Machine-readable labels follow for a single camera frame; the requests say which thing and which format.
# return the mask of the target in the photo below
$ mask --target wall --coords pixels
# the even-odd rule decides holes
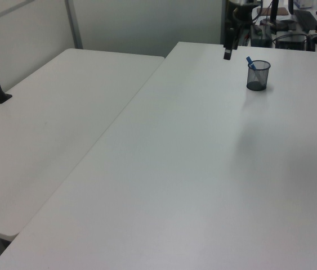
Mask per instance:
[[[4,91],[67,48],[74,48],[64,0],[35,0],[0,17]]]
[[[166,57],[178,41],[219,43],[221,0],[71,0],[84,49]]]

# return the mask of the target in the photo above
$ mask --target black mesh cup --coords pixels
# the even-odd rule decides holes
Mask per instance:
[[[254,70],[252,66],[248,64],[247,88],[253,91],[265,90],[271,65],[261,60],[252,62],[256,69]]]

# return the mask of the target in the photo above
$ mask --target desk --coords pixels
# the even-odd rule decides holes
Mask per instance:
[[[0,238],[12,240],[162,57],[69,49],[0,105]]]
[[[179,43],[0,269],[317,269],[317,55],[223,54]]]

